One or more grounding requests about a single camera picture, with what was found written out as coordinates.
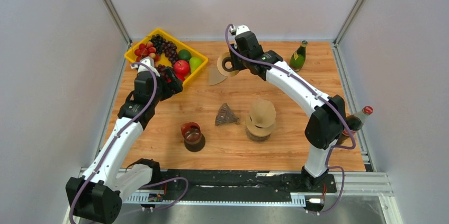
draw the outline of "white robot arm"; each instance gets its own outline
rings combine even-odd
[[[154,72],[156,79],[144,66],[138,67],[134,91],[131,91],[121,106],[119,118],[103,147],[107,150],[99,153],[81,177],[71,177],[66,184],[67,198],[71,205],[76,195],[79,195],[74,207],[76,216],[105,224],[112,223],[119,215],[122,201],[142,185],[160,180],[159,163],[148,159],[138,160],[132,169],[117,178],[119,168],[131,146],[154,116],[156,105],[159,101],[183,90],[182,81],[175,76],[171,68],[164,68],[170,79],[168,83],[160,77],[151,61],[151,58],[145,58],[141,60],[141,63],[146,64]],[[89,181],[87,177],[90,178],[92,173],[94,175]]]
[[[330,97],[313,87],[297,75],[274,51],[263,51],[256,36],[247,26],[231,27],[229,31],[235,36],[236,43],[231,45],[233,50],[229,50],[230,57],[223,60],[222,68],[226,71],[249,69],[252,74],[278,87],[304,110],[310,118],[305,134],[311,143],[309,157],[302,170],[307,175],[304,185],[311,189],[322,184],[321,181],[328,172],[326,158],[331,146],[335,145],[336,139],[343,131],[343,124],[319,97],[327,99],[343,117],[345,115],[344,100],[338,95]],[[236,52],[244,58],[268,63],[270,66],[242,59],[235,54]],[[228,62],[231,63],[231,67],[225,66]]]

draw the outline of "red bottle cap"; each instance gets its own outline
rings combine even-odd
[[[363,113],[365,113],[365,114],[372,114],[373,111],[374,111],[373,108],[370,106],[366,106],[363,108]]]

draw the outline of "bottle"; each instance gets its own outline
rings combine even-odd
[[[348,124],[348,127],[353,134],[362,128],[363,124],[366,121],[366,118],[368,117],[368,115],[372,114],[373,111],[374,110],[372,107],[366,106],[361,111],[358,111],[357,113],[348,115],[348,117],[346,117],[346,123]],[[348,138],[349,133],[346,131],[346,129],[344,129],[337,140],[337,145],[343,144],[343,142]]]
[[[306,61],[306,47],[308,42],[306,40],[303,40],[301,42],[301,46],[296,50],[295,53],[292,54],[292,58],[290,58],[290,67],[298,72],[302,66],[304,65],[304,62]]]

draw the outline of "gray wall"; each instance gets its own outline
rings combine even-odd
[[[404,223],[447,223],[449,0],[366,0],[341,49]]]
[[[0,0],[0,222],[61,223],[126,45],[101,0]]]
[[[134,39],[162,28],[180,39],[223,39],[229,23],[259,39],[332,39],[356,0],[112,0]]]

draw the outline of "wooden table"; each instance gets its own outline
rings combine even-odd
[[[216,66],[217,57],[227,51],[222,41],[186,42],[209,58],[208,67]],[[261,42],[264,50],[274,50],[290,60],[299,42]],[[321,91],[344,97],[338,71],[328,42],[310,42],[307,59],[300,75]],[[133,90],[136,71],[127,66],[108,127],[110,135],[120,106]],[[160,102],[156,115],[136,140],[122,166],[139,158],[154,159],[161,168],[178,169],[240,169],[299,171],[307,160],[309,142],[304,135],[306,114],[275,86],[252,75],[248,70],[227,78],[218,85],[208,86],[208,70],[182,93]],[[245,135],[245,123],[216,127],[215,116],[221,104],[227,102],[243,120],[251,102],[259,97],[273,102],[276,108],[276,130],[268,141],[256,143]],[[192,153],[184,147],[180,125],[196,122],[205,135],[206,145]],[[359,147],[354,150],[335,149],[330,165],[340,165],[347,171],[365,171]]]

